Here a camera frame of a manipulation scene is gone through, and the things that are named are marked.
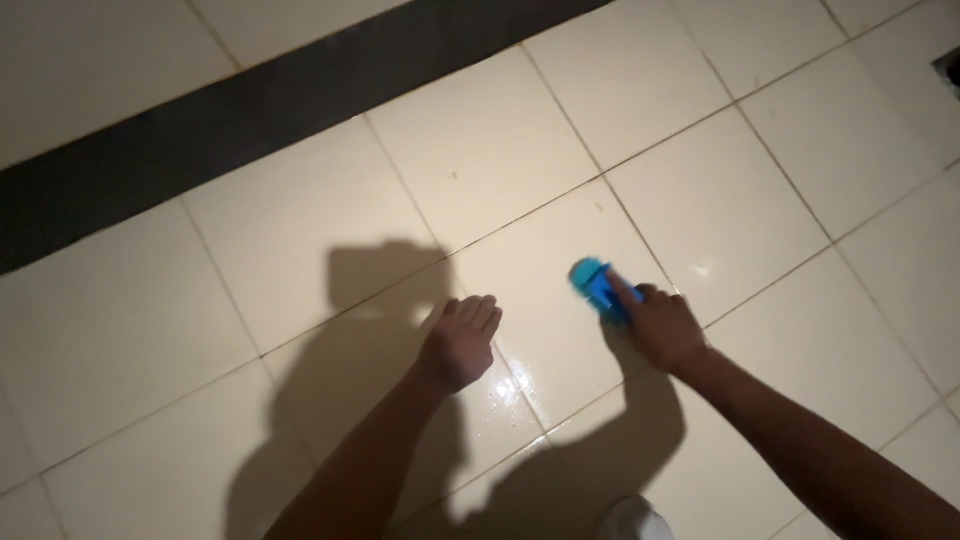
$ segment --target dark tile stripe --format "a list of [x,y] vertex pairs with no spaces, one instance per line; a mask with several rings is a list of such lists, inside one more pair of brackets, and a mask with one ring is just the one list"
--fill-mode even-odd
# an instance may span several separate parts
[[415,0],[0,172],[0,273],[611,0]]

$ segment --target white tile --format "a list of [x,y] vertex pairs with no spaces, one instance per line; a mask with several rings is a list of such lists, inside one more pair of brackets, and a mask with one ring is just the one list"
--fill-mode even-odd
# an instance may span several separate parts
[[829,243],[736,109],[607,178],[703,325]]
[[47,473],[71,540],[262,538],[312,467],[259,360]]
[[63,540],[57,515],[39,479],[0,497],[0,537]]
[[941,392],[960,385],[960,168],[840,243]]
[[334,34],[410,0],[196,0],[245,66]]
[[743,108],[833,237],[943,170],[849,48]]
[[256,356],[180,201],[3,277],[0,306],[41,470]]
[[859,36],[920,0],[827,0],[851,36]]
[[760,380],[871,448],[937,396],[833,249],[707,330]]
[[817,516],[807,511],[770,540],[835,540],[835,538],[827,526],[817,519]]
[[769,538],[803,510],[712,406],[653,370],[548,437],[573,449],[591,507],[640,493],[677,538]]
[[453,257],[469,293],[495,294],[503,306],[495,340],[547,429],[623,381],[596,312],[567,279],[589,256],[612,261],[628,279],[669,287],[602,180]]
[[362,117],[185,200],[264,353],[444,256]]
[[0,169],[233,73],[179,0],[5,2],[0,70]]
[[930,65],[957,47],[957,0],[923,2],[853,43],[877,85],[942,165],[960,159],[960,100]]
[[617,0],[526,47],[604,170],[730,102],[665,0]]
[[960,424],[936,407],[881,453],[960,508]]
[[0,493],[36,474],[20,420],[0,389]]
[[585,499],[559,457],[541,437],[404,523],[391,537],[589,537],[593,523],[585,512]]
[[597,175],[517,47],[368,115],[449,253]]
[[740,98],[844,42],[818,0],[674,0]]
[[[264,358],[315,462],[329,457],[413,365],[433,323],[423,321],[447,296],[463,295],[449,264],[440,263]],[[498,357],[483,379],[447,401],[432,420],[397,518],[466,484],[540,435]]]

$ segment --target white shoe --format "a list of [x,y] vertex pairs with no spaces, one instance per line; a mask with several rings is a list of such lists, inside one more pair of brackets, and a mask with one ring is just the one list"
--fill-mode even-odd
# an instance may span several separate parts
[[674,540],[663,516],[640,496],[617,503],[597,530],[597,540]]

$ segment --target forearm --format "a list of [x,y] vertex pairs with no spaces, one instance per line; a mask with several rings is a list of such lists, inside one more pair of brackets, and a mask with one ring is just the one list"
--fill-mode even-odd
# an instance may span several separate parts
[[415,367],[350,432],[265,540],[381,538],[420,436],[446,395]]
[[960,537],[960,512],[955,508],[720,353],[705,350],[676,371],[844,538]]

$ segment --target hand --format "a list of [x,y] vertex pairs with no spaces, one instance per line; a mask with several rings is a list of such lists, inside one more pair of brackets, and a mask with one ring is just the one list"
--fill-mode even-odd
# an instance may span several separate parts
[[447,394],[470,386],[493,365],[490,342],[502,317],[493,296],[449,301],[423,341],[414,369]]
[[644,301],[638,302],[630,286],[613,270],[607,278],[620,303],[630,312],[634,346],[654,367],[676,373],[708,349],[704,331],[683,296],[669,296],[654,285],[641,285],[637,290]]

